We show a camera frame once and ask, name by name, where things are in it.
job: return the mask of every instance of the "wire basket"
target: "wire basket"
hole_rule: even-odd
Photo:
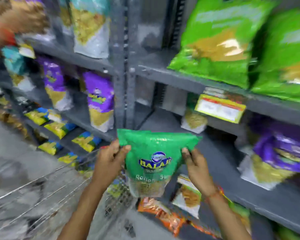
[[[96,153],[89,153],[79,167],[94,162]],[[0,196],[0,240],[56,239],[90,180],[68,164]],[[124,218],[132,201],[123,175],[118,176],[102,196],[88,240],[120,239],[122,232],[133,235]]]

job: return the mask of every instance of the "forearm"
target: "forearm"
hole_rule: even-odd
[[[225,198],[218,194],[209,198],[210,208],[226,240],[251,240],[241,220],[230,209]]]
[[[63,227],[57,240],[85,240],[87,238],[94,213],[104,193],[97,187],[90,183],[84,189],[77,210]]]

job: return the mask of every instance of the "fingernail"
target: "fingernail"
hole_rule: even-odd
[[[125,145],[124,149],[126,149],[127,151],[130,151],[131,150],[131,145]]]
[[[184,147],[182,150],[181,150],[182,153],[189,153],[189,150],[188,148]]]

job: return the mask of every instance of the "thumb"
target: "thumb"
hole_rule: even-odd
[[[187,164],[188,167],[192,167],[195,165],[195,163],[192,161],[191,155],[189,153],[189,150],[187,148],[183,148],[181,150],[182,158]]]
[[[124,163],[124,159],[126,158],[128,152],[131,150],[131,145],[125,145],[119,151],[119,153],[114,158],[115,162],[118,162],[120,165]]]

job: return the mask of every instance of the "person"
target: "person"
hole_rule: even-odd
[[[42,5],[36,2],[11,5],[0,1],[0,55],[1,48],[14,43],[15,34],[43,34],[46,27],[48,20]]]
[[[108,186],[118,176],[124,164],[130,145],[120,148],[119,141],[113,141],[99,151],[90,184],[84,189],[76,211],[63,227],[57,240],[86,240],[90,224]],[[227,240],[251,240],[251,236],[239,218],[229,208],[224,196],[209,175],[207,161],[198,149],[191,152],[182,149],[182,157],[187,165],[189,178],[204,198],[217,220],[222,236]]]

